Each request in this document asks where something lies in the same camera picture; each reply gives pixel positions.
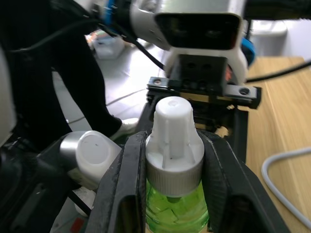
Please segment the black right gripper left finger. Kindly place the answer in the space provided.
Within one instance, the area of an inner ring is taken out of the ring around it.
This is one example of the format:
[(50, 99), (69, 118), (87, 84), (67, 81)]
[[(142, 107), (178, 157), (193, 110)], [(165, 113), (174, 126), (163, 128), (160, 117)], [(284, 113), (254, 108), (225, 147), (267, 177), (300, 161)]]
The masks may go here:
[(146, 139), (144, 131), (130, 136), (102, 177), (86, 232), (145, 232)]

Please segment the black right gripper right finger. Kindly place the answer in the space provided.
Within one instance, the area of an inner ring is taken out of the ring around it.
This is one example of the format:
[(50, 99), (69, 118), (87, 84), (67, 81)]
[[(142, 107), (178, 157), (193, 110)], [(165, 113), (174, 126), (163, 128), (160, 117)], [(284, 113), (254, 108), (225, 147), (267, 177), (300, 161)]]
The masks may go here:
[(199, 130), (205, 155), (202, 186), (214, 233), (288, 233), (290, 230), (255, 173), (230, 144)]

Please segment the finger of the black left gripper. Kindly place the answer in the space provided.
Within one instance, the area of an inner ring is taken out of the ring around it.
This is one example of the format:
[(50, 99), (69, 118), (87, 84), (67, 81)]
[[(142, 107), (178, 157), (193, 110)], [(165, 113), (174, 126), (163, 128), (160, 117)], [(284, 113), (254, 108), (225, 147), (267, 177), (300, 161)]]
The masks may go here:
[(248, 135), (248, 112), (234, 109), (233, 128), (230, 136), (230, 145), (237, 157), (246, 163), (247, 135)]
[(144, 105), (143, 111), (136, 126), (136, 132), (146, 131), (147, 133), (151, 133), (154, 123), (155, 108), (156, 104), (154, 102), (146, 103)]

